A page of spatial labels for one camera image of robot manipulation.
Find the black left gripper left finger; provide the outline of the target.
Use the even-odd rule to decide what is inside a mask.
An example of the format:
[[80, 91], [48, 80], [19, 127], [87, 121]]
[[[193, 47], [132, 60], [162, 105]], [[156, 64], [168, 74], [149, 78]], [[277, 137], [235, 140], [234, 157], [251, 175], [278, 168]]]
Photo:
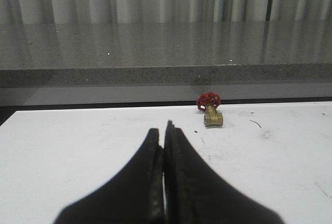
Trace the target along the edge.
[[163, 149], [150, 129], [131, 160], [106, 184], [64, 208], [56, 223], [164, 223]]

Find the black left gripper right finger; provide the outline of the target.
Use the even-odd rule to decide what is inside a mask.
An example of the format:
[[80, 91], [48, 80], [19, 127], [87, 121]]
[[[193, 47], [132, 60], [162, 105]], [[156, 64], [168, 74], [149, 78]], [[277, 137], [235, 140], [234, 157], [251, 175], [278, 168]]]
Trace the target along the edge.
[[172, 121], [165, 132], [164, 182], [168, 223], [283, 223], [215, 173]]

